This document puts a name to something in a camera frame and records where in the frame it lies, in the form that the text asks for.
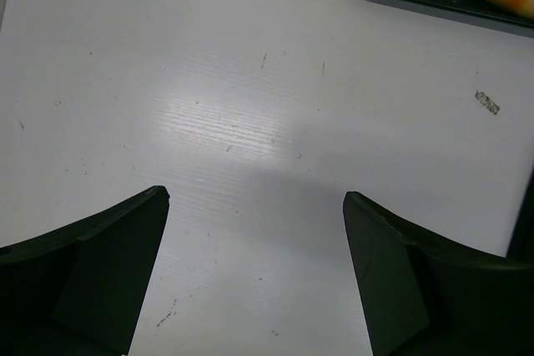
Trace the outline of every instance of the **white wooden surface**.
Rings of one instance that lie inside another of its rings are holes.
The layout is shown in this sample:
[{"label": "white wooden surface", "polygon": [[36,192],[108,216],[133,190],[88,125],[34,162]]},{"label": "white wooden surface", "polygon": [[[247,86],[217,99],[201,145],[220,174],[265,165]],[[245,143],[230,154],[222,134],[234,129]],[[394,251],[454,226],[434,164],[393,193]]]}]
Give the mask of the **white wooden surface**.
[{"label": "white wooden surface", "polygon": [[369,355],[345,192],[504,254],[533,45],[365,0],[8,0],[0,246],[163,184],[130,354]]}]

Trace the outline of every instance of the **scratched table surface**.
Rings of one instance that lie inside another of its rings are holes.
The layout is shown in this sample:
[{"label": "scratched table surface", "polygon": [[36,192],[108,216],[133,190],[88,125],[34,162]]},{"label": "scratched table surface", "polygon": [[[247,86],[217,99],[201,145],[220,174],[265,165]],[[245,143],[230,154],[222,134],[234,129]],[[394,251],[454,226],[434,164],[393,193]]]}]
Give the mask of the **scratched table surface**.
[{"label": "scratched table surface", "polygon": [[533,49],[366,0],[8,0],[0,245],[163,184],[130,354],[371,355],[345,192],[504,254]]}]

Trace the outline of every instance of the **table surface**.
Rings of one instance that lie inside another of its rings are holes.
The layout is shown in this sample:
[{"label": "table surface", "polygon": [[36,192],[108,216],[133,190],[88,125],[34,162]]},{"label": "table surface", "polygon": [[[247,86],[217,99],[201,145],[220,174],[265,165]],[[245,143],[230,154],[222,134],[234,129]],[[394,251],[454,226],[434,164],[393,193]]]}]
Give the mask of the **table surface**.
[{"label": "table surface", "polygon": [[130,354],[370,355],[345,192],[504,254],[533,48],[366,0],[8,0],[0,246],[163,184]]}]

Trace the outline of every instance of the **white table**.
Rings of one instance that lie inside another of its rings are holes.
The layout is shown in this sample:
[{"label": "white table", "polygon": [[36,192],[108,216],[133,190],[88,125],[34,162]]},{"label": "white table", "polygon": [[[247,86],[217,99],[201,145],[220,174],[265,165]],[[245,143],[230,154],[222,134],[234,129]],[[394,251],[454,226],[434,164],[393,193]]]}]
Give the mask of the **white table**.
[{"label": "white table", "polygon": [[8,0],[0,246],[163,184],[130,354],[370,355],[345,192],[504,254],[533,82],[532,39],[365,0]]}]

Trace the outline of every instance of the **paint chip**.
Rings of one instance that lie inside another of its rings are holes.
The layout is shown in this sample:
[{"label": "paint chip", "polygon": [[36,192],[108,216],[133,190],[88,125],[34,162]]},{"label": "paint chip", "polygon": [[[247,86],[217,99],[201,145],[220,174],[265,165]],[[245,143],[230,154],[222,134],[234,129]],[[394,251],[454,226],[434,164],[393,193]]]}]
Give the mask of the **paint chip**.
[{"label": "paint chip", "polygon": [[495,116],[497,115],[497,113],[499,113],[499,110],[501,110],[501,107],[497,106],[497,104],[495,102],[493,102],[490,99],[490,97],[487,96],[483,92],[476,91],[475,99],[478,100],[485,108],[487,108]]}]

